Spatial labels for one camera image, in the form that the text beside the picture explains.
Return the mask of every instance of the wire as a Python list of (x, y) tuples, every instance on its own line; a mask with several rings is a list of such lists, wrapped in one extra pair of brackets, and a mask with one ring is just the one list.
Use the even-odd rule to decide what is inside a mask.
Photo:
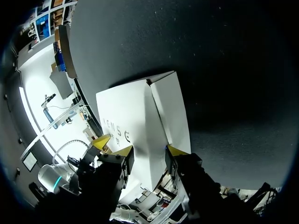
[(129, 209), (134, 210), (134, 209), (132, 209), (128, 204), (119, 204), (118, 206), (122, 206), (122, 205), (125, 205), (125, 206), (127, 206)]
[(70, 163), (69, 162), (67, 162), (67, 164), (69, 165), (69, 167), (70, 167), (70, 169), (74, 172), (74, 173), (76, 173), (76, 171), (75, 170), (73, 170), (72, 169), (72, 167), (70, 166)]
[(59, 153), (64, 147), (66, 147), (67, 145), (69, 145), (69, 144), (71, 144), (71, 143), (73, 143), (73, 142), (79, 142), (79, 143), (85, 145), (86, 148), (88, 148), (88, 145), (87, 145), (85, 142), (81, 141), (81, 140), (72, 140), (72, 141), (69, 141), (69, 142), (65, 143), (63, 146), (61, 146), (61, 147), (55, 152), (55, 154), (54, 154), (54, 156), (53, 156), (52, 163), (53, 163), (54, 166), (57, 166), (57, 164), (55, 164), (55, 157), (58, 155), (58, 153)]
[(70, 106), (69, 107), (65, 107), (65, 108), (61, 108), (61, 107), (59, 107), (59, 106), (48, 106), (48, 108), (49, 107), (57, 107), (57, 108), (59, 108), (59, 109), (69, 109), (70, 108)]

